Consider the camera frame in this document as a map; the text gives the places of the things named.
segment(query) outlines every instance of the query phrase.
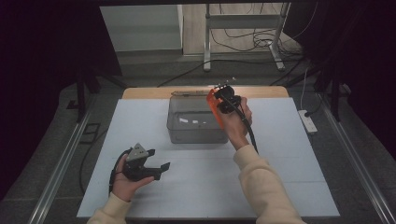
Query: sleeve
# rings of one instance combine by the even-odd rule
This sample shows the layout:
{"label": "sleeve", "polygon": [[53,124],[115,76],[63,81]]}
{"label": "sleeve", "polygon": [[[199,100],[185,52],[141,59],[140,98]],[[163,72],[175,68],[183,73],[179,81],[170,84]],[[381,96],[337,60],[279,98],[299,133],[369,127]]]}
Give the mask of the sleeve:
{"label": "sleeve", "polygon": [[248,203],[257,215],[256,223],[304,223],[293,207],[276,171],[252,145],[238,149],[233,160],[239,166],[239,180]]}
{"label": "sleeve", "polygon": [[127,203],[119,199],[111,192],[105,206],[103,208],[97,209],[87,223],[125,224],[125,216],[130,207],[131,203]]}

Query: box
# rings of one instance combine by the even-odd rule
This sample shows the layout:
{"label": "box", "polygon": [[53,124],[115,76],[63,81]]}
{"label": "box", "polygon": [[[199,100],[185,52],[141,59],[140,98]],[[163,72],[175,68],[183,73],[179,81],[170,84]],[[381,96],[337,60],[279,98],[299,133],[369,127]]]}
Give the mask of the box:
{"label": "box", "polygon": [[224,144],[227,134],[220,128],[205,96],[172,96],[166,124],[172,143]]}

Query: power strip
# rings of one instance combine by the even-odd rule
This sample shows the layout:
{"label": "power strip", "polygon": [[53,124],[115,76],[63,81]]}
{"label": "power strip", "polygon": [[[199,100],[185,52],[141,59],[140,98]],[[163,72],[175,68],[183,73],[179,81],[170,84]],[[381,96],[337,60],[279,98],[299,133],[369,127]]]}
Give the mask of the power strip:
{"label": "power strip", "polygon": [[317,127],[314,124],[314,121],[310,117],[305,116],[306,110],[299,110],[298,114],[300,115],[301,120],[303,121],[303,125],[308,133],[316,133],[318,131]]}

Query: aluminum rail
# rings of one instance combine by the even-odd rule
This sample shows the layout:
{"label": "aluminum rail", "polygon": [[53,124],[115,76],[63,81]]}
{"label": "aluminum rail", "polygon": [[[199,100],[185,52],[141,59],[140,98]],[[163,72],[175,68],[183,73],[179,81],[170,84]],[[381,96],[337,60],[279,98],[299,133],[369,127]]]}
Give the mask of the aluminum rail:
{"label": "aluminum rail", "polygon": [[37,204],[35,205],[35,209],[33,210],[33,213],[28,221],[29,224],[38,224],[44,222],[47,213],[50,210],[50,206],[52,205],[52,202],[55,198],[56,192],[58,191],[58,188],[60,187],[61,182],[64,178],[67,167],[74,155],[74,152],[76,151],[78,141],[82,133],[84,132],[88,119],[90,118],[95,101],[96,95],[92,94],[88,101],[87,111],[81,122],[76,125],[72,136],[67,142],[64,153],[62,154],[57,165],[55,166],[46,187],[44,188]]}
{"label": "aluminum rail", "polygon": [[324,100],[324,103],[325,103],[324,106],[325,114],[329,122],[331,123],[335,134],[337,135],[338,139],[343,145],[346,155],[348,156],[349,161],[353,169],[355,170],[356,175],[361,181],[363,188],[366,190],[366,193],[369,196],[376,212],[381,218],[382,223],[386,223],[386,224],[396,223],[395,217],[389,208],[387,200],[385,199],[378,185],[373,180],[367,167],[364,165],[364,162],[361,159],[358,150],[354,147],[354,145],[350,141],[342,123],[338,122],[332,115],[332,112],[329,109],[329,103],[326,100]]}

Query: white board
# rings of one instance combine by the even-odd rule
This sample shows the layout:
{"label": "white board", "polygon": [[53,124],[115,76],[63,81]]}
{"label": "white board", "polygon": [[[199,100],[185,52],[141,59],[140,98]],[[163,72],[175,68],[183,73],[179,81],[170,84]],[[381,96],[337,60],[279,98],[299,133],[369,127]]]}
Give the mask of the white board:
{"label": "white board", "polygon": [[[171,162],[160,181],[140,189],[127,217],[252,218],[241,190],[234,149],[227,144],[172,144],[166,128],[168,99],[119,100],[78,217],[90,217],[107,200],[117,157],[140,143],[156,149],[147,167]],[[339,216],[291,98],[249,99],[261,156],[284,182],[302,217]]]}

